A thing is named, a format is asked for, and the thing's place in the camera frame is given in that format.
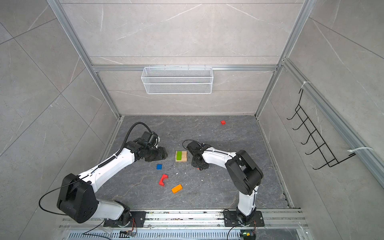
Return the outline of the orange-yellow rectangular block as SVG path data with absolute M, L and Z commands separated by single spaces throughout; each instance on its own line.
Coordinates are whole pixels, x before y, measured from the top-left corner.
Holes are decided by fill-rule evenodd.
M 179 185 L 172 188 L 172 193 L 176 194 L 177 192 L 179 192 L 182 189 L 183 189 L 183 186 L 181 184 L 179 184 Z

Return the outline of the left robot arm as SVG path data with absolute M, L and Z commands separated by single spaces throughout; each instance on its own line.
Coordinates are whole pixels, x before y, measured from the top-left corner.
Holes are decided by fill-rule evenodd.
M 130 208 L 119 201 L 99 200 L 96 192 L 115 174 L 140 159 L 153 162 L 167 157 L 163 147 L 129 141 L 99 165 L 79 175 L 69 174 L 64 177 L 57 208 L 79 224 L 101 218 L 125 227 L 131 221 Z

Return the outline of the natural wood block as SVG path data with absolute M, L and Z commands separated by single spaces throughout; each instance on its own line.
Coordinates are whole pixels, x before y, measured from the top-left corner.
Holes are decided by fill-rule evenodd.
M 176 163 L 183 163 L 183 162 L 187 162 L 187 159 L 185 159 L 185 158 L 184 159 L 180 159 L 180 160 L 176 159 Z
M 176 156 L 186 155 L 187 151 L 176 151 Z
M 182 155 L 182 156 L 176 156 L 176 159 L 177 160 L 180 160 L 180 159 L 186 159 L 187 158 L 187 155 Z

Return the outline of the red arch block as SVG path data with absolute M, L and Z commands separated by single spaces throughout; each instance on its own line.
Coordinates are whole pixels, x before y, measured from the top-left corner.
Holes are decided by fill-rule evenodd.
M 163 175 L 161 176 L 161 178 L 160 178 L 159 185 L 162 186 L 162 187 L 164 187 L 164 186 L 165 186 L 165 182 L 164 182 L 164 181 L 165 181 L 166 179 L 168 179 L 168 178 L 169 178 L 168 175 L 163 174 Z

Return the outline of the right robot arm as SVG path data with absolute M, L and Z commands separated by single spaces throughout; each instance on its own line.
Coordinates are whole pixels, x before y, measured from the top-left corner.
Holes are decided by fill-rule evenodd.
M 239 191 L 236 219 L 240 224 L 248 224 L 256 213 L 256 195 L 264 174 L 250 155 L 240 150 L 224 152 L 210 145 L 189 144 L 186 149 L 192 154 L 192 166 L 199 170 L 208 169 L 210 164 L 226 169 Z

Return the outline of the green rectangular block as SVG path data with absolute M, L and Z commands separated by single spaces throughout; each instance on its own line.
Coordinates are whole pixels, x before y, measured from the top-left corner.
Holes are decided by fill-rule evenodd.
M 183 158 L 183 152 L 182 151 L 177 151 L 176 152 L 176 160 L 181 161 Z

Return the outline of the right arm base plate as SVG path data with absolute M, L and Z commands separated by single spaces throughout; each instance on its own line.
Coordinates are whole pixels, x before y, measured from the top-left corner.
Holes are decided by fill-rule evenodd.
M 226 227 L 264 227 L 264 217 L 261 211 L 254 210 L 249 216 L 244 216 L 240 211 L 223 211 Z

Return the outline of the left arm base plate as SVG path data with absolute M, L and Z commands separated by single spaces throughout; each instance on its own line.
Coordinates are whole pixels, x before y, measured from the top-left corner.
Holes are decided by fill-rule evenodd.
M 106 219 L 104 227 L 111 228 L 142 228 L 146 219 L 147 212 L 145 211 L 129 211 L 123 213 L 118 220 Z

